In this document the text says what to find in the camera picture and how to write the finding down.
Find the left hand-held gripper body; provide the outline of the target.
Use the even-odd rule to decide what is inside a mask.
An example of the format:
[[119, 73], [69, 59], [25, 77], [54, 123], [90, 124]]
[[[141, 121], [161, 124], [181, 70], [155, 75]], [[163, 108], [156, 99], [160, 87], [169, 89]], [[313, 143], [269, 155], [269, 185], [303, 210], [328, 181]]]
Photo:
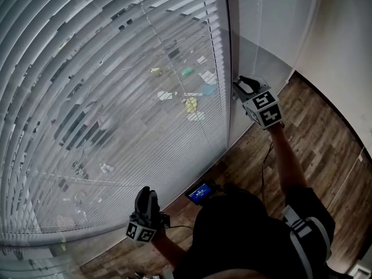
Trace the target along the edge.
[[146, 212], [135, 209], [130, 215], [126, 236], [135, 242], [149, 243], [162, 228], [163, 219], [160, 207], [155, 206]]

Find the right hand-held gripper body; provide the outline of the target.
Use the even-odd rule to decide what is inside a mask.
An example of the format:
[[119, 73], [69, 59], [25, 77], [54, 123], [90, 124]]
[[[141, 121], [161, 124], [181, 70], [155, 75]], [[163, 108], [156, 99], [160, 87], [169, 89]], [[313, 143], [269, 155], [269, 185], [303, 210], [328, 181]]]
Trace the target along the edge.
[[242, 105], [249, 118], [262, 129], [282, 123], [282, 109], [275, 92], [267, 85], [261, 85], [258, 92], [242, 92]]

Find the person's left forearm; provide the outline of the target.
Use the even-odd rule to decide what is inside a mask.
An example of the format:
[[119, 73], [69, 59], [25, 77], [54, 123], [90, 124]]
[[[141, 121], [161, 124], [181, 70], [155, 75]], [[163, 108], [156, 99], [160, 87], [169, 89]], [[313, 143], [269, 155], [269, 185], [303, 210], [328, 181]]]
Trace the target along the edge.
[[183, 248], [167, 237], [164, 228], [156, 231], [151, 240], [151, 244], [173, 268], [178, 267], [186, 255], [186, 251], [183, 250]]

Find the person's right forearm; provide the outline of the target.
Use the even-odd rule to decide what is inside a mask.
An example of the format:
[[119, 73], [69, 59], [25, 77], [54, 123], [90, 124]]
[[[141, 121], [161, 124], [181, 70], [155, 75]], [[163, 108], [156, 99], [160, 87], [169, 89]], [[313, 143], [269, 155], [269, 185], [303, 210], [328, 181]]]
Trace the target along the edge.
[[278, 175], [281, 190], [284, 195], [296, 187], [307, 187], [302, 166], [293, 152], [280, 123], [270, 126], [268, 129], [273, 149], [277, 157]]

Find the small black chest monitor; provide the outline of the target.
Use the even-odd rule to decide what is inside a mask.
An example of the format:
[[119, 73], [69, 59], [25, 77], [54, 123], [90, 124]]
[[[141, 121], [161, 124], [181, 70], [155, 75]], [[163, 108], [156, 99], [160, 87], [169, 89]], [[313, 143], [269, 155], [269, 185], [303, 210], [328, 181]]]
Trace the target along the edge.
[[216, 194], [220, 186], [212, 180], [202, 180], [188, 188], [184, 195], [195, 205], [202, 206], [208, 199]]

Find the person's black shirt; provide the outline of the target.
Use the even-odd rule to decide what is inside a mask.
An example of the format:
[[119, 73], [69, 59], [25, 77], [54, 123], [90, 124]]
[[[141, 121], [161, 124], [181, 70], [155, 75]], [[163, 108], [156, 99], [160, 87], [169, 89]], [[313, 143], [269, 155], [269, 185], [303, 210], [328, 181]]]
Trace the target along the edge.
[[174, 269], [174, 279], [204, 279], [231, 269], [270, 279], [307, 279], [301, 254], [313, 278], [322, 279], [335, 222], [311, 188], [292, 187], [285, 204], [289, 212], [276, 219], [248, 192], [209, 199], [196, 217], [192, 245]]

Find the black office chair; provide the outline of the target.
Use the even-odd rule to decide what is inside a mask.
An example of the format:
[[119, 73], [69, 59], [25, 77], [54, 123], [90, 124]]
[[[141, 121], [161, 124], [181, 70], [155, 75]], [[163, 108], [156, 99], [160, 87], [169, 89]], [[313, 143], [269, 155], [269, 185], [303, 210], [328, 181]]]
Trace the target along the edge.
[[[77, 116], [75, 121], [72, 123], [72, 125], [67, 130], [66, 134], [60, 139], [59, 145], [64, 146], [65, 142], [71, 137], [72, 132], [78, 127], [80, 122], [84, 119], [85, 115], [88, 113], [88, 111], [93, 108], [93, 106], [96, 104], [96, 101], [90, 102], [83, 111]], [[60, 132], [64, 129], [69, 119], [75, 114], [76, 110], [80, 107], [79, 103], [76, 103], [71, 109], [70, 112], [64, 117], [63, 121], [57, 128], [56, 132], [53, 135], [53, 138], [56, 140], [58, 138], [58, 135]], [[103, 124], [100, 123], [98, 120], [94, 123], [93, 126], [91, 126], [91, 119], [87, 119], [84, 124], [81, 125], [80, 129], [75, 133], [75, 136], [70, 141], [66, 149], [70, 151], [72, 149], [72, 146], [75, 145], [75, 148], [79, 148], [85, 144], [86, 141], [88, 141], [93, 133], [98, 130], [98, 132], [94, 135], [92, 139], [92, 143], [95, 143], [97, 139], [103, 134], [104, 127]]]

